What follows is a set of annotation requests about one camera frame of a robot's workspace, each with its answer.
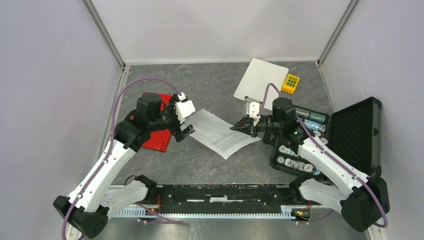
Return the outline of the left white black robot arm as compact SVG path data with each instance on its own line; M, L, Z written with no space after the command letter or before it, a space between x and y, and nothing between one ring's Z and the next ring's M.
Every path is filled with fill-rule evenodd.
M109 143L84 180L67 196L59 195L53 207L62 216L65 225L77 229L82 237L98 236L109 219L127 206L143 201L153 203L157 198L156 183L144 175L111 197L105 193L125 164L151 139L154 132L169 130L177 142L195 132L190 124L181 126L196 111L184 93L174 94L163 103L157 93L145 92L136 108L112 131Z

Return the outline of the red folder black inside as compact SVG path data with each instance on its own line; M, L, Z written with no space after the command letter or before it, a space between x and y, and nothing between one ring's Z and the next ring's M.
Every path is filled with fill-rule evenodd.
M153 92L144 92L138 98L135 109L127 115L127 119L138 129L148 132L148 139L139 142L139 147L166 152L172 134L169 129L154 124L167 119L167 107L172 99L171 94Z

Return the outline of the white clipboard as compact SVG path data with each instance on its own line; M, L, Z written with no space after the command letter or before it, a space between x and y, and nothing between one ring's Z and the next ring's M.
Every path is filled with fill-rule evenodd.
M249 63L233 97L244 101L264 101L267 85L274 84L280 91L289 73L289 69L258 58L253 58Z

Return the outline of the printed paper sheet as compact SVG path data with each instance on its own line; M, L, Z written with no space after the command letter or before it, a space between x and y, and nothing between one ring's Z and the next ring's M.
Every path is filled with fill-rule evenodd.
M190 134L196 141L219 154L225 160L241 148L258 142L259 137L230 130L231 124L218 116L201 109L185 120L186 125L192 125L195 132Z

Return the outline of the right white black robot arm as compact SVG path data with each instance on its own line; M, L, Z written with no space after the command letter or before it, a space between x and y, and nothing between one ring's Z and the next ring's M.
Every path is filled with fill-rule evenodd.
M289 185L293 203L319 203L364 232L389 225L389 192L379 154L381 108L370 97L325 115L328 142L307 127L307 119L298 115L300 107L285 97L272 102L269 115L262 114L260 103L247 103L245 117L231 130L253 138L263 133L263 142L273 146L270 165L299 173Z

